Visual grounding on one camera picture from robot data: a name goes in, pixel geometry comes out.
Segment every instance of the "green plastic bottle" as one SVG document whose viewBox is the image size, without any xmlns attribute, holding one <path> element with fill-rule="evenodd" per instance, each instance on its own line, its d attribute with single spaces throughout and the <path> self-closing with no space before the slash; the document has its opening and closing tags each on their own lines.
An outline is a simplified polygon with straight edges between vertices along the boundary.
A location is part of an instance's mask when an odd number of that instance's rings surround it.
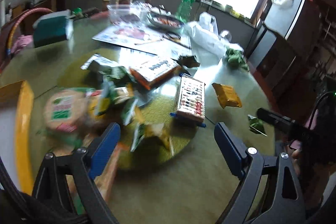
<svg viewBox="0 0 336 224">
<path fill-rule="evenodd" d="M 175 14 L 176 18 L 182 22 L 188 22 L 192 4 L 195 0 L 182 0 Z"/>
</svg>

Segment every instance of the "plate of food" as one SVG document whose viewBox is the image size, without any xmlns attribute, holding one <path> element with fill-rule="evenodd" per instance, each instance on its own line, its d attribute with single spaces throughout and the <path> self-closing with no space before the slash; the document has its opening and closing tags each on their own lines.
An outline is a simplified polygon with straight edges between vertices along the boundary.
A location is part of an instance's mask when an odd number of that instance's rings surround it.
<svg viewBox="0 0 336 224">
<path fill-rule="evenodd" d="M 172 15 L 159 15 L 157 13 L 149 13 L 147 16 L 150 23 L 154 26 L 169 31 L 177 31 L 184 26 L 184 23 Z"/>
</svg>

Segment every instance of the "yellow box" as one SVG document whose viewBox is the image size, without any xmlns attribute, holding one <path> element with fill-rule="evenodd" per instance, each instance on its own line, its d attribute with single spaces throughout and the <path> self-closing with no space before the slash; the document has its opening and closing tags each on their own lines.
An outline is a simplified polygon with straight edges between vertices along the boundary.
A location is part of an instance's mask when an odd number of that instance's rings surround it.
<svg viewBox="0 0 336 224">
<path fill-rule="evenodd" d="M 27 81 L 0 88 L 0 156 L 18 190 L 31 194 L 34 180 L 29 153 L 29 125 L 34 94 Z"/>
<path fill-rule="evenodd" d="M 217 83 L 212 83 L 212 86 L 216 92 L 217 99 L 222 108 L 225 108 L 226 106 L 242 107 L 241 100 L 232 86 L 221 85 Z"/>
</svg>

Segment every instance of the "chair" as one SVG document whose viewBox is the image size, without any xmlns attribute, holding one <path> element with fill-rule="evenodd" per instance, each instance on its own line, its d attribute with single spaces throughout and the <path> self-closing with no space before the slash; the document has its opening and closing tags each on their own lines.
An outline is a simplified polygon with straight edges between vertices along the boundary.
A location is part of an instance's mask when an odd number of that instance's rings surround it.
<svg viewBox="0 0 336 224">
<path fill-rule="evenodd" d="M 48 8 L 38 7 L 26 10 L 10 22 L 6 23 L 0 32 L 0 73 L 9 64 L 11 60 L 11 47 L 15 40 L 22 34 L 19 28 L 20 24 L 32 14 L 46 15 L 53 11 Z"/>
</svg>

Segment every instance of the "metal screw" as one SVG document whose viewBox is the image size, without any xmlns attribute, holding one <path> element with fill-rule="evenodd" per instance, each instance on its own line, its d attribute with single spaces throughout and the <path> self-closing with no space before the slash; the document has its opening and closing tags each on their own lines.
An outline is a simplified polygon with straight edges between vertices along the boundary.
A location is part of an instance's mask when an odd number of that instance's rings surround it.
<svg viewBox="0 0 336 224">
<path fill-rule="evenodd" d="M 44 156 L 44 158 L 45 158 L 46 160 L 50 160 L 53 156 L 54 156 L 53 153 L 46 153 L 46 155 Z"/>
<path fill-rule="evenodd" d="M 257 153 L 257 150 L 254 147 L 249 147 L 247 152 L 249 152 L 251 155 L 254 155 Z"/>
<path fill-rule="evenodd" d="M 77 149 L 77 153 L 84 154 L 85 152 L 86 152 L 85 147 L 80 147 L 80 148 Z"/>
<path fill-rule="evenodd" d="M 286 152 L 282 152 L 281 153 L 281 158 L 283 158 L 283 159 L 288 159 L 288 154 L 286 153 Z"/>
</svg>

